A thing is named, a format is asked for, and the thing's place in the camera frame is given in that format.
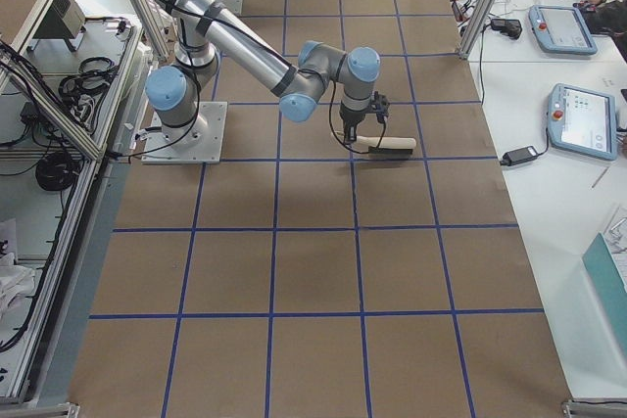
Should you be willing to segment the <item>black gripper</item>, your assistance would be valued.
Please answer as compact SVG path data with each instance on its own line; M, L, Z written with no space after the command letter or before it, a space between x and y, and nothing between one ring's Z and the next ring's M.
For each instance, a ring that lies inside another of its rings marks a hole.
M353 145L357 142L357 127L365 119L366 109L353 110L344 103L340 105L340 118L343 122L343 142L345 145Z

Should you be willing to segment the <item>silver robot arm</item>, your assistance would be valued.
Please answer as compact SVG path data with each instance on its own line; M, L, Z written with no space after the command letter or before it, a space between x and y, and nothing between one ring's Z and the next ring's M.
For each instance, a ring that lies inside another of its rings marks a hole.
M344 144L356 142L358 126L375 114L387 123L388 104L374 85L380 57L369 47L346 52L308 41L296 65L290 64L219 0L155 0L180 22L176 58L180 65L200 69L215 52L226 54L263 84L279 100L283 115L294 122L307 120L330 84L340 83L339 115Z

